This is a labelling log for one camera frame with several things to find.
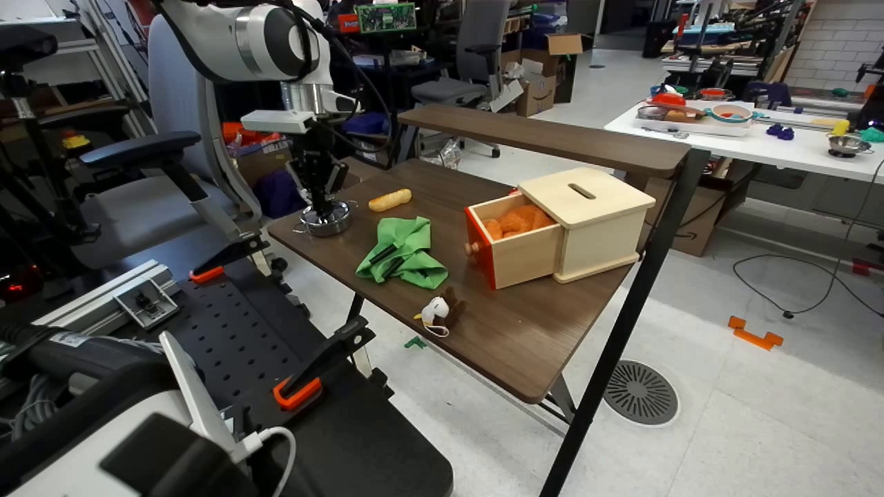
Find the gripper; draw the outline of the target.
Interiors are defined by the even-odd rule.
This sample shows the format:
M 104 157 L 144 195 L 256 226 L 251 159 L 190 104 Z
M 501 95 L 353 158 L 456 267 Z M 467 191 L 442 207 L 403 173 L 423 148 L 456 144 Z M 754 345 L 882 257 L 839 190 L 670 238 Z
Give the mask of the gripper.
M 326 127 L 309 127 L 294 135 L 294 162 L 289 170 L 301 198 L 316 212 L 330 212 L 332 198 L 349 173 L 348 164 L 335 157 L 335 137 Z

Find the yellow toy bread roll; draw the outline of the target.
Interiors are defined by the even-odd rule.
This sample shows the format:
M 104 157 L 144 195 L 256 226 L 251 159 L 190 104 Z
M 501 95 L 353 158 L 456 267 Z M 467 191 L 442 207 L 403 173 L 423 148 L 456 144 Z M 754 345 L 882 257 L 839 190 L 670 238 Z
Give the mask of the yellow toy bread roll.
M 385 212 L 392 208 L 407 204 L 411 201 L 411 198 L 411 190 L 409 188 L 402 188 L 370 200 L 367 207 L 373 212 Z

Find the green cloth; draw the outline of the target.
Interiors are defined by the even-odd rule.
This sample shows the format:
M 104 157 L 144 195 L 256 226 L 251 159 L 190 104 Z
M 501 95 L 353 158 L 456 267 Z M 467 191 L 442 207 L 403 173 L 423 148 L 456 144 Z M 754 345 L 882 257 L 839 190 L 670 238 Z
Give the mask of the green cloth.
M 426 217 L 386 217 L 376 229 L 378 242 L 356 268 L 360 279 L 382 285 L 400 279 L 421 289 L 438 289 L 448 268 L 430 255 L 432 223 Z

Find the black and orange clamp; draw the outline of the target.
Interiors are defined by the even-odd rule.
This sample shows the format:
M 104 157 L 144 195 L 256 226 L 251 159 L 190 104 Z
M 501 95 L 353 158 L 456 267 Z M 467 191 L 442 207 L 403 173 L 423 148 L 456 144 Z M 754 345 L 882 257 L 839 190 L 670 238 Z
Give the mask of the black and orange clamp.
M 239 240 L 228 243 L 201 264 L 189 271 L 190 281 L 202 285 L 224 273 L 224 267 L 240 259 L 253 257 L 269 248 L 267 240 L 259 235 L 243 235 Z
M 278 408 L 291 413 L 306 409 L 322 396 L 326 373 L 356 355 L 374 338 L 375 333 L 367 327 L 366 318 L 357 315 L 350 319 L 335 330 L 305 364 L 275 385 L 272 394 Z

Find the grey office chair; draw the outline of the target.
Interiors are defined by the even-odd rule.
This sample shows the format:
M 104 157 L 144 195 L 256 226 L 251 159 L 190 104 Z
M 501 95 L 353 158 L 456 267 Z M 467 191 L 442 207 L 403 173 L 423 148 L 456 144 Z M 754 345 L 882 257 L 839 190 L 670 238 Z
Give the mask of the grey office chair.
M 183 164 L 240 228 L 262 226 L 261 205 L 223 142 L 218 94 L 187 60 L 168 23 L 156 16 L 148 35 L 148 87 L 159 132 L 197 131 L 199 144 L 185 150 Z M 151 174 L 86 198 L 80 207 L 101 227 L 95 242 L 73 254 L 97 269 L 167 242 L 203 224 L 180 189 L 162 174 Z
M 440 104 L 498 113 L 521 95 L 518 79 L 506 85 L 500 66 L 512 0 L 463 0 L 456 40 L 457 78 L 440 76 L 413 87 L 414 107 Z

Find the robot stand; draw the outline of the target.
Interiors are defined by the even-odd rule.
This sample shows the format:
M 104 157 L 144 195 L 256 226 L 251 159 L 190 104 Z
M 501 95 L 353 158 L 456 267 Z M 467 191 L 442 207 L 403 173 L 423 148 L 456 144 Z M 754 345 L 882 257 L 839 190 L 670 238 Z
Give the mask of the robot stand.
M 240 408 L 246 426 L 284 425 L 297 456 L 284 497 L 451 497 L 448 459 L 392 406 L 388 388 L 347 360 L 322 375 L 318 400 L 296 414 L 271 390 L 325 337 L 246 263 L 207 286 L 180 280 L 166 330 L 195 359 L 209 393 Z

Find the white and brown plush toy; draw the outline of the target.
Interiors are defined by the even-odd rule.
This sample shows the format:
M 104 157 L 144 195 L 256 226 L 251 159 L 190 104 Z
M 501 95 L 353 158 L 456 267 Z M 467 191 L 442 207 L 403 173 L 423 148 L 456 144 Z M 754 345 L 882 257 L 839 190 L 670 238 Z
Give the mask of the white and brown plush toy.
M 449 336 L 452 327 L 460 321 L 468 303 L 456 295 L 454 287 L 446 289 L 430 299 L 413 319 L 422 324 L 423 330 L 438 338 Z

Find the orange plush toy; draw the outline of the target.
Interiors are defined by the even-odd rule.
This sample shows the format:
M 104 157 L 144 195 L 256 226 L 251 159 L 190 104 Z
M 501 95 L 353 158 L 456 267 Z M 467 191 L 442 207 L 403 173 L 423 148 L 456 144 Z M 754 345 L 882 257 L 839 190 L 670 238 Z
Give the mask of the orange plush toy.
M 482 222 L 492 240 L 524 235 L 556 224 L 549 214 L 533 204 L 512 208 L 500 217 L 486 218 Z

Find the stack of cardboard boxes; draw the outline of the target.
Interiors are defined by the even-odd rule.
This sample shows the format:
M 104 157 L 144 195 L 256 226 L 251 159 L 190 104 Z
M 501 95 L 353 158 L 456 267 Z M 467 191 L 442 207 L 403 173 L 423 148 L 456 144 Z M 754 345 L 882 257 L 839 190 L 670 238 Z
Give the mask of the stack of cardboard boxes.
M 501 54 L 504 77 L 495 105 L 531 117 L 570 103 L 578 57 L 593 47 L 593 37 L 578 32 L 527 32 L 520 48 Z

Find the wooden box with slot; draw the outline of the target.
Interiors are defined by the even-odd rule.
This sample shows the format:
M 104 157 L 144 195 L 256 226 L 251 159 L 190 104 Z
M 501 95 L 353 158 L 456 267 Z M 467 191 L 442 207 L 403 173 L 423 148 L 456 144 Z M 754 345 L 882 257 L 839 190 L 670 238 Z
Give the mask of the wooden box with slot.
M 522 182 L 527 196 L 564 227 L 559 283 L 605 273 L 638 259 L 638 242 L 653 196 L 611 174 L 581 167 Z

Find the cardboard box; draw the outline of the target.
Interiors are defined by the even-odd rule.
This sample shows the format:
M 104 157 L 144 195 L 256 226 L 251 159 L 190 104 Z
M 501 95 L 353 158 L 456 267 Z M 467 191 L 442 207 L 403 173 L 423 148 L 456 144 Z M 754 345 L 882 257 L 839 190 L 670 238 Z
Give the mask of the cardboard box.
M 724 178 L 714 178 L 710 174 L 701 176 L 673 237 L 672 248 L 687 255 L 702 257 L 720 220 L 745 201 L 752 174 L 751 167 L 748 172 L 729 174 Z M 666 208 L 665 202 L 671 193 L 670 180 L 627 174 L 625 182 L 656 199 L 656 204 L 647 211 L 644 220 L 645 229 L 651 229 L 660 211 Z

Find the teal bowl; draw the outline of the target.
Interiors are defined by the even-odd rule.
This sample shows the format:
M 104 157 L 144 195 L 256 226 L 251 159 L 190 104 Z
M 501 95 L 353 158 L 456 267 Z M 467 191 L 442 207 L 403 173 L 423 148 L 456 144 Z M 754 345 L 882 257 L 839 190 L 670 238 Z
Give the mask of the teal bowl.
M 717 104 L 704 109 L 704 114 L 710 119 L 725 125 L 743 125 L 754 120 L 756 113 L 741 105 Z

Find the white table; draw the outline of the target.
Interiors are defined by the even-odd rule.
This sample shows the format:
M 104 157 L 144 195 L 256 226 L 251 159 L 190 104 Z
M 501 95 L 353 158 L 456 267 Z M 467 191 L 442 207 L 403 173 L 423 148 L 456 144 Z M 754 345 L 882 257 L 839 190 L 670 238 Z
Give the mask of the white table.
M 860 153 L 853 158 L 834 157 L 828 153 L 826 133 L 796 126 L 798 122 L 811 122 L 810 116 L 767 111 L 770 117 L 792 121 L 794 138 L 778 139 L 765 132 L 770 122 L 764 120 L 739 126 L 714 124 L 709 119 L 698 124 L 646 120 L 638 119 L 637 112 L 641 107 L 643 103 L 637 103 L 624 111 L 605 125 L 606 131 L 675 139 L 672 132 L 678 130 L 687 133 L 687 137 L 683 138 L 686 144 L 698 150 L 710 151 L 713 155 L 858 182 L 874 180 L 877 184 L 884 184 L 884 144 L 876 144 L 870 152 Z

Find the orange plastic piece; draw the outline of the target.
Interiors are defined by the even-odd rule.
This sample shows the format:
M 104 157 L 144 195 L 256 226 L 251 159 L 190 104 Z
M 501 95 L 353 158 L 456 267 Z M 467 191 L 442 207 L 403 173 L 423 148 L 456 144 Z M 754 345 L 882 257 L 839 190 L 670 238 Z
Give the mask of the orange plastic piece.
M 746 330 L 747 322 L 736 315 L 732 315 L 727 321 L 727 326 L 733 331 L 733 336 L 740 340 L 760 347 L 765 351 L 771 351 L 774 347 L 781 347 L 784 344 L 782 336 L 775 333 L 766 333 L 764 336 L 755 335 Z

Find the silver bowl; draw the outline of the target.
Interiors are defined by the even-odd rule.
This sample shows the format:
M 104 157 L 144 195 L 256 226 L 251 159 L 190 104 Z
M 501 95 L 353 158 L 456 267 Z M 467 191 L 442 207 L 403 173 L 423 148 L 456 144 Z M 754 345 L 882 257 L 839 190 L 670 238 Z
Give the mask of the silver bowl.
M 827 138 L 828 154 L 833 155 L 833 157 L 853 158 L 857 155 L 874 153 L 870 142 L 852 135 L 828 133 Z

